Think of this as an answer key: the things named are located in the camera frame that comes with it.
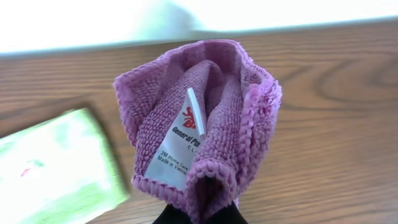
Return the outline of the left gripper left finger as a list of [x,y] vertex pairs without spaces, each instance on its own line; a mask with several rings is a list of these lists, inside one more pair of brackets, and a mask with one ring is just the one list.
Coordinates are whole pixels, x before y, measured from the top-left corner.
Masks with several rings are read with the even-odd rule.
[[192,224],[189,216],[180,209],[167,205],[152,224]]

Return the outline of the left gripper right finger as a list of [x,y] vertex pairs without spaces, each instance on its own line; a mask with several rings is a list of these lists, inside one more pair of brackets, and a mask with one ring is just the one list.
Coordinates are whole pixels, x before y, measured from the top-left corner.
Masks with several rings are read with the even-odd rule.
[[206,224],[248,224],[245,218],[241,215],[237,205],[232,202],[225,208],[222,208],[213,216],[208,218]]

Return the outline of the large pink cloth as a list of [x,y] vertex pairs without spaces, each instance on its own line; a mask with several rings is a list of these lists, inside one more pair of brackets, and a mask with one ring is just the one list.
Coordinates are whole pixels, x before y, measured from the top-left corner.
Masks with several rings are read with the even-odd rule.
[[201,40],[118,76],[121,122],[136,150],[136,189],[193,223],[231,205],[254,180],[274,133],[278,81],[243,47]]

